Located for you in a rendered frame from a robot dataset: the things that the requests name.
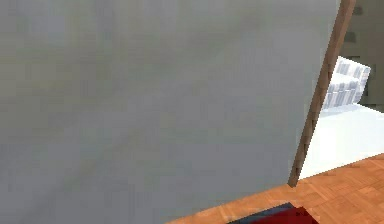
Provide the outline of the red and grey flat object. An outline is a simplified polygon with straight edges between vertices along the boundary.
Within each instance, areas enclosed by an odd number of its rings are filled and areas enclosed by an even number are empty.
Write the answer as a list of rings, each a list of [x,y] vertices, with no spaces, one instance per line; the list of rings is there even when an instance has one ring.
[[[287,202],[228,224],[319,224],[319,222],[304,207],[295,207]]]

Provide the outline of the brown wooden door frame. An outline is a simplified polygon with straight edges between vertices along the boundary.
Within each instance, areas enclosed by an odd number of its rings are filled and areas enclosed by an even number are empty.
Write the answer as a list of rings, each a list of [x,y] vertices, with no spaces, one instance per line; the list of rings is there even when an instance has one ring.
[[[356,0],[340,0],[337,16],[287,182],[291,188],[295,187],[298,183],[355,5]]]

